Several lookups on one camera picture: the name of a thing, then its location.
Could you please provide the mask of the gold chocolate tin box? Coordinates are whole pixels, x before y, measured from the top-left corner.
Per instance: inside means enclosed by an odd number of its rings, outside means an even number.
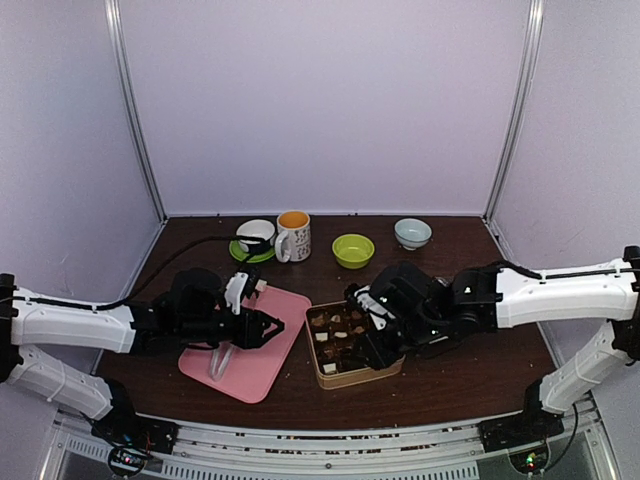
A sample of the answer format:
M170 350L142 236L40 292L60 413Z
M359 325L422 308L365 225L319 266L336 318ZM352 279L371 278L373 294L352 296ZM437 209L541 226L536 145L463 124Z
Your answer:
M336 390L392 377L401 372L404 358L375 370L356 349L356 339L373 326L368 314L345 301L311 306L306 311L306 332L319 386Z

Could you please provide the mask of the white metal tongs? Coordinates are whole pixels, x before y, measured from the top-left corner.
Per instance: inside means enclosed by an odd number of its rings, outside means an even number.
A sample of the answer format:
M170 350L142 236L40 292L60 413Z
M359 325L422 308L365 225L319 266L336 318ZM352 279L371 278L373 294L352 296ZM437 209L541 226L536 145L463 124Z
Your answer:
M235 347L230 343L221 343L213 350L209 365L209 377L212 381L220 381L229 366Z

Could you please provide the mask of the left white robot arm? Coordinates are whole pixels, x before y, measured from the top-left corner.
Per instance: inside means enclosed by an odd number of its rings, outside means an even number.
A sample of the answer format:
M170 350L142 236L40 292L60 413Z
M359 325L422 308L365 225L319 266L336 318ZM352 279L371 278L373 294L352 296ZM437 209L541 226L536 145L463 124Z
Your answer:
M126 388L89 377L38 350L38 345L79 346L119 354L156 355L195 344L228 342L258 349L281 334L284 323L244 306L257 291L259 274L239 271L227 282L206 269L174 276L153 301L111 304L71 302L20 288L1 276L1 379L18 383L84 414L123 444L144 433Z

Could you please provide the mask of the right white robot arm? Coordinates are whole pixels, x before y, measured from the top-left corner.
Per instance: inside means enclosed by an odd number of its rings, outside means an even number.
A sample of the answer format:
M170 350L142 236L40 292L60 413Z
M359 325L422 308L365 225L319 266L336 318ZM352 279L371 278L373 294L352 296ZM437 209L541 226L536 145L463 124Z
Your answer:
M526 442L548 433L578 398L617 367L639 359L636 246L598 265L534 271L498 261L465 269L451 281L400 262L369 285L350 285L345 299L373 322L357 337L356 347L376 370L408 351L476 333L538 322L603 320L569 362L527 388L523 411L504 424Z

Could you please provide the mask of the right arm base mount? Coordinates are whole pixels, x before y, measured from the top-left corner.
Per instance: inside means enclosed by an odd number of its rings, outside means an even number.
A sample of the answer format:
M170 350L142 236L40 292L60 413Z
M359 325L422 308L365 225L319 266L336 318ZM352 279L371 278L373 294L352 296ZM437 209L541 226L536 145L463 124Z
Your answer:
M523 412L485 420L478 425L481 442L486 453L513 449L522 445L542 442L564 432L563 419L542 413L529 417Z

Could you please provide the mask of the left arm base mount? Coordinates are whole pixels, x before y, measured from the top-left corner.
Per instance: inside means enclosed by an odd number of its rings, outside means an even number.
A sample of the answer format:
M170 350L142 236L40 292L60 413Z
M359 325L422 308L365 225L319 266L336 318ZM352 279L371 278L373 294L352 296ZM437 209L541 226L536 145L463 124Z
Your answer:
M117 447L141 453L171 454L179 426L170 421L134 416L132 419L89 419L91 433Z

